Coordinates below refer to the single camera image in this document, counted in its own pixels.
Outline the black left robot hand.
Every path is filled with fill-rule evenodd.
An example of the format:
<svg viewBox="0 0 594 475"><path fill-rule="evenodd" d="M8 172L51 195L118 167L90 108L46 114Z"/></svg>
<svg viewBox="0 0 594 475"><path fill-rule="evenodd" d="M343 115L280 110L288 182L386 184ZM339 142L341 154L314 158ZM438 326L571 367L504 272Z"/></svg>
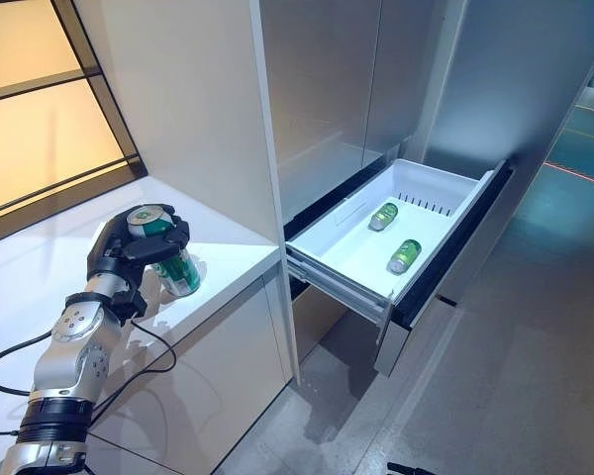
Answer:
<svg viewBox="0 0 594 475"><path fill-rule="evenodd" d="M189 240L189 224L172 206L134 206L107 222L87 256L86 277L112 273L138 287L147 266L178 255Z"/></svg>

